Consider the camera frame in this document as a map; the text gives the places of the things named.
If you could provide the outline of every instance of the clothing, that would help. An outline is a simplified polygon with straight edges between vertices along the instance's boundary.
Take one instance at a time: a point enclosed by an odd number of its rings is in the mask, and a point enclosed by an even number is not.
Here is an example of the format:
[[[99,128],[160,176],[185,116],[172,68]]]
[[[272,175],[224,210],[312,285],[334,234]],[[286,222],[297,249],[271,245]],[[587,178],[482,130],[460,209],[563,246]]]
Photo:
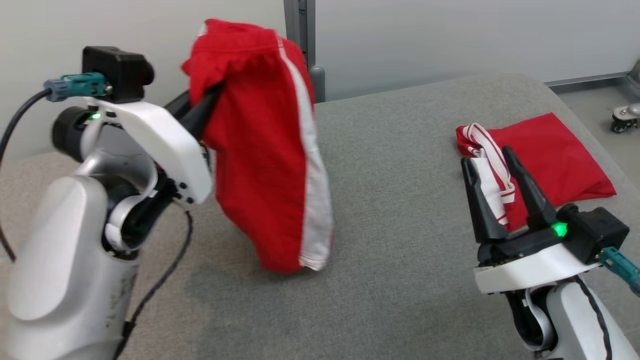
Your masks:
[[[500,149],[508,145],[533,176],[554,207],[567,202],[610,197],[616,190],[582,143],[552,113],[521,121],[503,129],[485,130],[479,124],[456,129],[458,150],[464,156],[485,158],[498,190],[504,212],[494,210],[496,219],[515,230],[527,223],[527,210],[518,185],[511,178]]]
[[[262,266],[325,266],[333,241],[329,184],[300,49],[275,30],[209,19],[182,68],[191,103],[224,81],[203,141],[216,151],[216,198]]]

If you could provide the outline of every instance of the black cable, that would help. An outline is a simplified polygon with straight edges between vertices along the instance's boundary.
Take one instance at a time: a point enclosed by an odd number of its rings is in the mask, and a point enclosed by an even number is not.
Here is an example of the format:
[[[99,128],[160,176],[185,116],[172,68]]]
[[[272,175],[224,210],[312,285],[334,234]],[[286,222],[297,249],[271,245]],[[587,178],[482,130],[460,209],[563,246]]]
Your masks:
[[[32,107],[36,102],[38,102],[38,100],[43,99],[44,97],[47,97],[47,95],[49,94],[51,94],[51,89],[46,89],[46,90],[42,90],[41,92],[38,92],[37,94],[32,96],[29,100],[27,100],[24,104],[22,104],[22,106],[18,109],[18,111],[16,111],[15,114],[13,114],[11,121],[9,121],[9,124],[6,126],[6,129],[4,130],[4,135],[2,136],[2,141],[0,142],[0,167],[2,166],[2,159],[4,157],[6,146],[9,144],[9,138],[11,137],[11,134],[13,134],[13,130],[15,130],[15,126],[18,124],[18,121],[20,121],[20,118],[22,118],[24,113],[27,112],[27,110],[29,110],[29,108]],[[2,247],[4,248],[4,251],[6,252],[6,254],[9,255],[9,259],[11,259],[11,262],[14,262],[15,253],[13,252],[13,249],[11,249],[11,245],[9,245],[9,243],[6,241],[6,236],[2,231],[1,225],[0,225],[0,242],[2,242]]]
[[[124,323],[124,328],[122,329],[122,341],[118,345],[118,350],[116,350],[116,354],[113,357],[113,359],[118,359],[120,354],[122,354],[122,351],[127,346],[129,337],[131,337],[131,333],[133,332],[133,329],[136,327],[136,320],[138,319],[138,316],[142,312],[142,309],[145,307],[147,302],[151,300],[151,298],[154,296],[156,291],[164,284],[164,282],[169,278],[169,276],[171,276],[171,274],[175,271],[175,269],[178,267],[178,264],[180,263],[180,261],[182,261],[182,258],[187,252],[187,249],[189,248],[189,244],[191,244],[191,235],[193,234],[193,217],[191,216],[191,213],[189,212],[189,210],[185,209],[184,214],[187,215],[187,220],[189,222],[188,224],[189,230],[187,232],[187,238],[184,240],[184,244],[182,245],[180,252],[178,252],[178,255],[173,260],[173,263],[171,263],[171,266],[169,266],[169,268],[166,269],[166,271],[164,272],[164,275],[162,275],[160,280],[158,280],[156,284],[153,285],[153,287],[151,287],[151,290],[147,292],[145,297],[142,298],[142,301],[140,302],[140,304],[138,304],[138,307],[133,312],[133,315],[131,316],[131,320]]]
[[[602,338],[604,340],[604,349],[607,352],[607,357],[605,357],[605,359],[611,360],[612,354],[611,354],[611,339],[609,338],[609,330],[607,329],[607,324],[604,322],[604,316],[602,316],[602,312],[598,307],[598,303],[596,303],[596,299],[594,299],[593,294],[591,294],[591,292],[589,291],[589,288],[587,288],[587,286],[584,284],[584,281],[582,281],[582,279],[578,275],[574,276],[573,280],[577,282],[578,285],[580,285],[580,289],[582,289],[582,292],[587,296],[587,298],[589,299],[589,304],[591,305],[591,308],[596,313],[596,317],[598,318],[598,325],[600,325],[600,329],[602,330]]]

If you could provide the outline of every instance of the green led indicator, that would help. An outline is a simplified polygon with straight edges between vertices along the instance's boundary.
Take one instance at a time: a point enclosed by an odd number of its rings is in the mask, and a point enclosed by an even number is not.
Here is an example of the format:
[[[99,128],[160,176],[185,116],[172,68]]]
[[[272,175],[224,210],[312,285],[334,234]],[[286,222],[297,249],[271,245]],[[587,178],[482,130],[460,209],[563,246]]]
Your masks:
[[[564,236],[566,235],[566,222],[556,222],[555,224],[551,225],[551,228],[561,238],[564,238]]]

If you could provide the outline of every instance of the teal cable connector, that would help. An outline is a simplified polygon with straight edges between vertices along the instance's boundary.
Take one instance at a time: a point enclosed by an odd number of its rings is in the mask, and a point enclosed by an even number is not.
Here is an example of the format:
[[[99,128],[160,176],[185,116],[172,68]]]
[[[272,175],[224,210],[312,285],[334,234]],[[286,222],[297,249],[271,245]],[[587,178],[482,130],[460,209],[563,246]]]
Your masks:
[[[640,270],[614,247],[606,247],[600,253],[599,262],[619,276],[640,297]]]
[[[111,89],[99,72],[64,75],[59,79],[47,80],[44,87],[51,89],[51,95],[47,96],[51,102],[64,101],[73,96],[103,96]]]

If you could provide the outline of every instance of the gray fabric tabletop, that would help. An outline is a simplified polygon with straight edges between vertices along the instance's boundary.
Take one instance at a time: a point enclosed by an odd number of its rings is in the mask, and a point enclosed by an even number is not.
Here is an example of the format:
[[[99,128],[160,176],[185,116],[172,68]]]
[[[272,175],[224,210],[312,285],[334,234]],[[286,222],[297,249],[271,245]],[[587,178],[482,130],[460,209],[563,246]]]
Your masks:
[[[495,128],[555,113],[619,194],[579,205],[605,206],[629,225],[623,251],[640,263],[638,191],[575,115],[531,78],[471,77],[316,110],[336,224],[327,268],[267,273],[214,200],[189,206],[193,244],[146,306],[122,359],[530,358],[505,298],[479,293],[474,282],[477,246],[454,138],[457,126],[473,122]],[[28,235],[47,184],[75,166],[59,154],[5,166],[0,220],[13,244]],[[132,306],[185,233],[182,210],[171,206],[145,248]],[[1,258],[3,292],[9,269]],[[606,270],[586,279],[640,350],[638,299]]]

